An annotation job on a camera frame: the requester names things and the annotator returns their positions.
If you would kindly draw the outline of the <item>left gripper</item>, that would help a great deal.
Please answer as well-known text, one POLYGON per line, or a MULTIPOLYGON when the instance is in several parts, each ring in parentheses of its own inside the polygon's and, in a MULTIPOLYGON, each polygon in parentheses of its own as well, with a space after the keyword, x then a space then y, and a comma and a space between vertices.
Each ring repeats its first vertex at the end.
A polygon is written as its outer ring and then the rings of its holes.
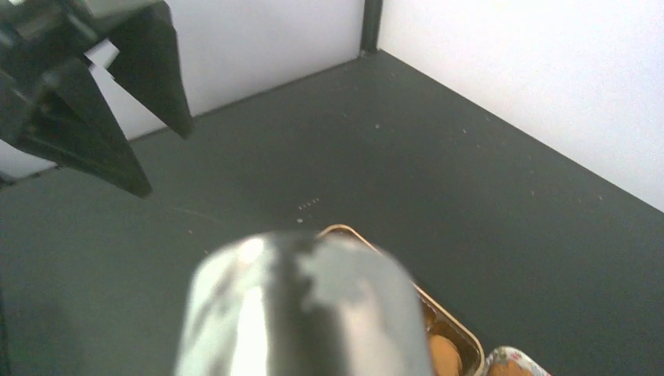
POLYGON ((4 1, 1 138, 137 197, 152 186, 96 81, 87 52, 118 51, 114 80, 181 138, 193 132, 177 33, 165 2, 4 1))

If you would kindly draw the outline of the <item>white and metal tongs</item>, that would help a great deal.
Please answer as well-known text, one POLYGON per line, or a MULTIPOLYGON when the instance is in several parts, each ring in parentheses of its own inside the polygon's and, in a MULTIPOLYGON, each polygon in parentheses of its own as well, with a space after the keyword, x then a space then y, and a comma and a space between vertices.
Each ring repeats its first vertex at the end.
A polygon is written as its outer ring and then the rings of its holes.
POLYGON ((176 375, 432 375, 406 269, 343 236, 274 232, 211 252, 186 300, 176 375))

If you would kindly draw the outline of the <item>gold cookie tin with tray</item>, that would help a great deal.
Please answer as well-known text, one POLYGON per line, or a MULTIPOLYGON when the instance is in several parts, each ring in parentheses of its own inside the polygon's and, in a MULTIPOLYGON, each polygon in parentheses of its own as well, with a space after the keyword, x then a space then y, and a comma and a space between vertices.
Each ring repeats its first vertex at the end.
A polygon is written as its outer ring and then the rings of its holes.
POLYGON ((336 253, 316 266, 331 275, 316 283, 315 296, 331 298, 341 316, 351 375, 481 374, 479 340, 397 260, 346 225, 319 238, 336 253))

